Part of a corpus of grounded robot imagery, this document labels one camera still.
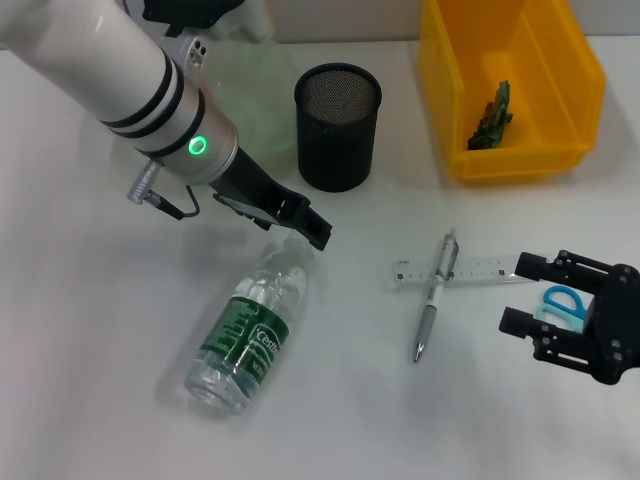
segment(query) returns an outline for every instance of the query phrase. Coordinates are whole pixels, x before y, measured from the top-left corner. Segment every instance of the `green object in bin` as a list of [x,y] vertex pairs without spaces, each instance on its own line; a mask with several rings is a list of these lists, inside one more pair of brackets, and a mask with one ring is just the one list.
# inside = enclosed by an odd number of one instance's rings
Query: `green object in bin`
[[513,114],[507,111],[509,100],[511,100],[511,85],[505,80],[500,83],[495,100],[487,104],[478,130],[469,139],[469,150],[486,150],[500,145],[504,127],[513,120]]

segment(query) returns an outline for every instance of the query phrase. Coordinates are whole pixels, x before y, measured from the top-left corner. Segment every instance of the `scissors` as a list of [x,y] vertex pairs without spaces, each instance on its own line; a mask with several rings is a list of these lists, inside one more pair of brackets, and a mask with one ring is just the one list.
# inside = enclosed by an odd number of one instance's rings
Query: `scissors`
[[[556,302],[551,298],[554,293],[568,295],[574,301],[576,307],[570,308]],[[545,313],[549,313],[567,322],[569,324],[569,330],[572,332],[582,333],[584,321],[587,318],[587,310],[584,308],[582,298],[578,295],[578,292],[564,285],[557,285],[547,290],[542,298],[544,303],[538,308],[536,315],[538,320],[544,321]]]

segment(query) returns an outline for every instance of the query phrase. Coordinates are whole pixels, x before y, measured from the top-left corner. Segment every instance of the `ballpoint pen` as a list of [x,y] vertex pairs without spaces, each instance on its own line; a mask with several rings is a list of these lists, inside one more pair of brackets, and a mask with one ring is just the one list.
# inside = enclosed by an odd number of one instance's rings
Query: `ballpoint pen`
[[443,284],[451,277],[453,266],[458,258],[459,250],[458,242],[456,241],[456,230],[452,228],[451,232],[444,239],[442,249],[440,250],[440,254],[436,262],[436,271],[429,282],[427,303],[422,310],[420,327],[418,328],[418,334],[416,335],[415,351],[413,356],[414,363],[417,363],[420,360],[420,357],[429,342],[431,329],[433,328],[433,323],[436,320],[436,313],[438,312],[438,304],[440,303],[442,290],[444,289]]

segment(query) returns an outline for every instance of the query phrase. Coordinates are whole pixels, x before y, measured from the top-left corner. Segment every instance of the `water bottle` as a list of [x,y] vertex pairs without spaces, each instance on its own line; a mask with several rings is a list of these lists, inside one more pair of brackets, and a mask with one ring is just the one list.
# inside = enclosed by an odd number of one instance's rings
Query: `water bottle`
[[255,397],[302,314],[314,250],[297,232],[244,278],[198,350],[187,390],[218,415]]

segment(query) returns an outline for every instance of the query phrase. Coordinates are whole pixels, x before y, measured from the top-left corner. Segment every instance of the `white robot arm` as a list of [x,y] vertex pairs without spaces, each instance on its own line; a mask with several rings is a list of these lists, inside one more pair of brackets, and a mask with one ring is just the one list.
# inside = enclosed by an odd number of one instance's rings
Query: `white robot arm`
[[113,0],[4,0],[0,43],[149,158],[128,198],[175,218],[153,192],[160,168],[210,185],[254,220],[298,230],[324,249],[331,226],[239,148],[236,128]]

